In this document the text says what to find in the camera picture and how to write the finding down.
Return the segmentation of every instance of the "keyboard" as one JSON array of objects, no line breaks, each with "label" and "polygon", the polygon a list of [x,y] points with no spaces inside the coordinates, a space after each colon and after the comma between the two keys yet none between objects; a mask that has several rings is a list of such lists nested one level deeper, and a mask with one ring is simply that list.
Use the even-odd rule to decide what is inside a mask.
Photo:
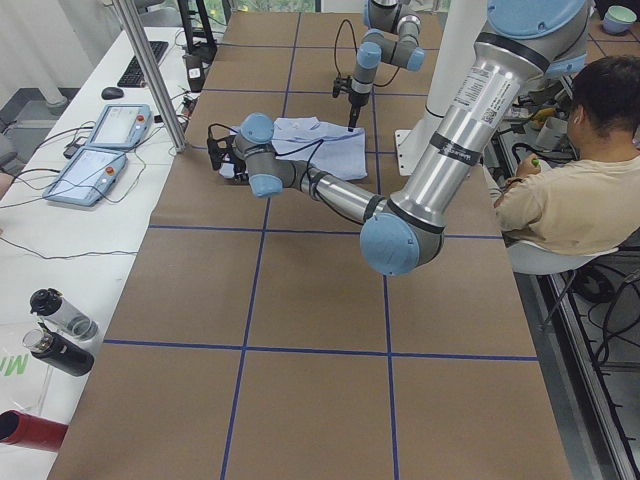
[{"label": "keyboard", "polygon": [[[160,59],[164,52],[167,51],[169,47],[169,42],[161,42],[158,40],[152,40],[149,42],[151,45],[151,51],[153,51],[153,55],[156,57],[156,62],[160,63]],[[126,70],[118,80],[118,86],[129,88],[129,87],[142,87],[144,84],[144,75],[142,74],[142,69],[140,68],[140,64],[138,63],[138,59],[134,56],[129,65],[127,65]]]}]

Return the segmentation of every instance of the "black mouse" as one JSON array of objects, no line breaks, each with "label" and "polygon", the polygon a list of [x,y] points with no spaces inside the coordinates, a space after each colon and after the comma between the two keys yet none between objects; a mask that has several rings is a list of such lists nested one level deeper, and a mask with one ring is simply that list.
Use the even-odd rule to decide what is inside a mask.
[{"label": "black mouse", "polygon": [[124,97],[124,91],[118,87],[107,87],[102,90],[101,97],[103,100],[113,100],[114,98]]}]

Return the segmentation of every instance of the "red object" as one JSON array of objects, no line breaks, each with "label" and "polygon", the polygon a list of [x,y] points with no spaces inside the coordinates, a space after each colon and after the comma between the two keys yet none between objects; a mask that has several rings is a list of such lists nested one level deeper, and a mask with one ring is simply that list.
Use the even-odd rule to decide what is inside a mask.
[{"label": "red object", "polygon": [[0,443],[57,452],[67,425],[8,410],[0,415]]}]

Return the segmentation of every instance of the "white table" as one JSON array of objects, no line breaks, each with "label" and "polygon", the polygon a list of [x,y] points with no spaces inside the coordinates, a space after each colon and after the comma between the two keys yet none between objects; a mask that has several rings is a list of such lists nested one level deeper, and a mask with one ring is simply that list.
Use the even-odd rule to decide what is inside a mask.
[{"label": "white table", "polygon": [[[165,40],[169,48],[160,64],[160,71],[170,96],[188,89],[183,51],[176,45],[176,28],[147,28],[149,40]],[[178,36],[184,42],[184,36]],[[49,136],[96,120],[107,103],[146,103],[157,114],[148,88],[125,89],[125,96],[109,102],[102,100],[104,87],[115,86],[129,63],[133,50],[124,32],[120,34],[103,60],[96,67]],[[178,106],[182,97],[174,100]],[[157,127],[153,124],[149,132]],[[26,166],[61,169],[67,162],[62,156],[64,145],[72,135],[63,136],[40,148]],[[138,185],[117,204],[101,200],[90,209],[66,207],[42,199],[22,206],[0,209],[0,229],[3,238],[47,256],[66,256],[88,251],[138,250],[144,237],[149,215],[155,207],[169,174],[175,150],[166,129],[137,150],[147,163]],[[142,168],[140,160],[128,154],[128,165],[108,196],[124,195]],[[26,174],[23,178],[44,187],[51,178],[40,178],[45,172]],[[41,196],[24,184],[16,182],[0,206],[13,205]],[[26,322],[36,326],[36,317],[29,314],[29,298],[40,288],[53,287],[64,293],[74,305],[96,321],[100,334],[82,347],[98,353],[118,299],[133,265],[134,255],[105,255],[73,260],[43,260],[0,242],[0,272],[2,288],[0,304],[3,315],[0,324]],[[76,409],[88,375],[76,378],[54,369],[40,416],[69,423]],[[55,454],[19,447],[0,446],[0,478],[11,480],[45,479],[55,460]]]}]

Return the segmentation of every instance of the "table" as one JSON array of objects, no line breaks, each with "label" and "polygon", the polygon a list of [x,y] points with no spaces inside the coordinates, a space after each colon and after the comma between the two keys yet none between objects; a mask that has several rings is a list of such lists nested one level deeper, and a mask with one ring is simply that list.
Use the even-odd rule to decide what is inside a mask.
[{"label": "table", "polygon": [[[398,278],[322,205],[210,170],[210,123],[346,123],[345,16],[361,36],[357,15],[232,17],[187,131],[200,148],[171,167],[50,479],[571,477],[479,168],[440,256]],[[422,115],[441,41],[423,25],[423,70],[361,114],[360,184],[382,194],[404,181],[393,131]]]},{"label": "table", "polygon": [[[182,50],[175,39],[176,28],[148,28],[150,40],[165,40],[169,49],[160,70],[170,96],[188,89]],[[146,103],[157,113],[148,88],[125,89],[125,96],[106,102],[100,98],[104,87],[114,86],[133,55],[131,45],[123,32],[106,53],[100,64],[69,104],[50,136],[96,120],[107,103]],[[181,98],[175,99],[175,105]],[[157,125],[150,126],[153,132]],[[62,156],[64,145],[71,139],[48,142],[29,161],[26,168],[61,169],[67,162]],[[174,152],[166,132],[158,131],[136,153],[147,164],[139,184],[122,202],[109,204],[104,200],[91,209],[70,208],[38,200],[23,206],[0,210],[0,228],[3,238],[36,250],[44,255],[73,255],[88,251],[109,252],[122,250],[136,252],[145,234],[149,215],[169,173]],[[121,198],[142,168],[141,160],[128,154],[128,165],[114,188],[108,193],[112,199]],[[25,175],[25,179],[41,177],[42,172]],[[51,178],[33,180],[34,186],[44,187]],[[38,198],[34,192],[17,182],[12,186],[0,206],[7,206]],[[133,255],[81,257],[74,260],[42,260],[34,255],[0,243],[0,264],[3,286],[0,303],[3,316],[0,322],[27,322],[35,327],[35,317],[29,315],[29,297],[39,288],[54,287],[65,294],[80,310],[100,326],[100,335],[82,346],[98,354],[102,337],[109,326],[113,311],[134,262]],[[53,371],[43,404],[41,416],[68,423],[75,411],[87,376],[71,377]],[[46,478],[55,454],[2,446],[0,478],[37,480]]]}]

